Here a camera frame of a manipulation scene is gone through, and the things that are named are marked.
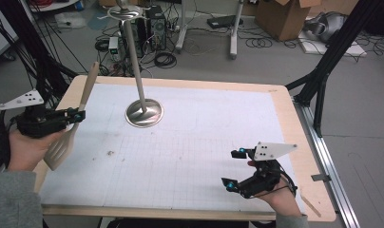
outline round metal base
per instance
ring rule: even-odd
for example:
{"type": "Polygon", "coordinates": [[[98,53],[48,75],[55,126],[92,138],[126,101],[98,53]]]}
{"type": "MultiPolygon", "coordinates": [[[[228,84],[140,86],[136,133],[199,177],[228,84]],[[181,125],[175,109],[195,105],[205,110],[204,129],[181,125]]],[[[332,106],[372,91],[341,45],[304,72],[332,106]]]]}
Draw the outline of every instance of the round metal base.
{"type": "Polygon", "coordinates": [[[126,120],[137,127],[149,127],[158,123],[164,114],[162,105],[152,99],[145,99],[145,106],[147,111],[143,112],[140,101],[132,103],[126,110],[126,120]]]}

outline electronic equipment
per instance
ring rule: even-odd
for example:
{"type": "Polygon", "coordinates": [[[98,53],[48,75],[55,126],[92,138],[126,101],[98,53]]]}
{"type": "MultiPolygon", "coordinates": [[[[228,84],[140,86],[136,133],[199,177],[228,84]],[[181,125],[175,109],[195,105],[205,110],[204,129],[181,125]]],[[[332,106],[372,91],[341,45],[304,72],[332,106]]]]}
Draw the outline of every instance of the electronic equipment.
{"type": "Polygon", "coordinates": [[[234,26],[236,16],[223,16],[207,19],[207,24],[212,29],[229,28],[234,26]]]}
{"type": "Polygon", "coordinates": [[[293,180],[284,172],[280,163],[276,160],[276,158],[288,154],[296,148],[295,144],[259,142],[254,149],[240,148],[238,151],[233,150],[231,151],[232,158],[246,159],[248,155],[254,161],[257,171],[251,178],[241,182],[221,178],[222,184],[227,191],[239,193],[244,198],[251,199],[260,192],[277,190],[274,188],[279,183],[280,178],[285,178],[290,191],[296,195],[297,188],[293,180]]]}
{"type": "Polygon", "coordinates": [[[111,54],[111,59],[113,62],[120,62],[122,60],[121,51],[119,49],[118,37],[114,36],[109,38],[108,50],[111,54]]]}
{"type": "Polygon", "coordinates": [[[147,20],[147,35],[150,38],[151,49],[166,49],[166,22],[162,7],[151,6],[145,12],[147,20]]]}
{"type": "MultiPolygon", "coordinates": [[[[122,22],[119,22],[119,29],[121,31],[121,34],[123,35],[123,41],[124,41],[124,46],[125,46],[125,57],[129,58],[130,53],[128,51],[127,47],[127,40],[126,40],[126,32],[123,30],[122,27],[122,22]]],[[[143,18],[137,18],[135,20],[132,20],[130,22],[132,31],[133,31],[133,39],[135,41],[135,48],[136,48],[136,55],[138,58],[144,57],[144,43],[147,40],[147,34],[145,32],[145,24],[144,24],[144,19],[143,18]]]]}
{"type": "Polygon", "coordinates": [[[336,37],[347,19],[346,15],[339,12],[321,12],[313,19],[306,20],[302,30],[310,30],[319,40],[325,44],[330,44],[336,37]]]}

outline floor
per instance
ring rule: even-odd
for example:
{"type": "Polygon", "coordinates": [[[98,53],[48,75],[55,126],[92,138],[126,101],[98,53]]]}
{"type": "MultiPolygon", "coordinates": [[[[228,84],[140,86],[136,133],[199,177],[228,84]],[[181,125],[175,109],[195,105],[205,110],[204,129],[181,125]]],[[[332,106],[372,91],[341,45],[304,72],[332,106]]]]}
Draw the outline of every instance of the floor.
{"type": "MultiPolygon", "coordinates": [[[[87,22],[98,13],[101,10],[94,4],[87,4],[82,11],[87,22]]],[[[205,18],[196,17],[190,25],[208,28],[205,18]]],[[[255,27],[254,18],[244,18],[242,29],[255,27]]],[[[89,68],[96,60],[95,37],[101,32],[88,25],[62,30],[60,36],[89,68]]],[[[247,33],[240,35],[252,37],[247,33]]],[[[77,72],[84,71],[56,37],[52,35],[52,38],[63,64],[77,72]]],[[[184,50],[176,54],[175,67],[149,70],[159,79],[286,85],[311,72],[321,58],[304,54],[299,45],[288,48],[273,40],[268,48],[256,48],[248,47],[245,41],[238,40],[238,57],[231,60],[227,54],[227,34],[190,30],[184,50]]],[[[364,46],[366,50],[372,48],[373,45],[364,46]]],[[[147,71],[142,76],[151,77],[147,71]]],[[[0,60],[0,104],[29,90],[29,80],[20,61],[0,60]]],[[[294,89],[291,95],[298,92],[294,89]]],[[[9,111],[8,117],[20,112],[9,111]]],[[[351,57],[342,58],[328,81],[322,132],[360,226],[384,227],[384,53],[368,52],[358,62],[351,57]]],[[[97,227],[99,218],[46,217],[46,221],[51,228],[82,228],[97,227]]],[[[310,226],[344,227],[344,224],[338,217],[333,223],[310,222],[310,226]]]]}

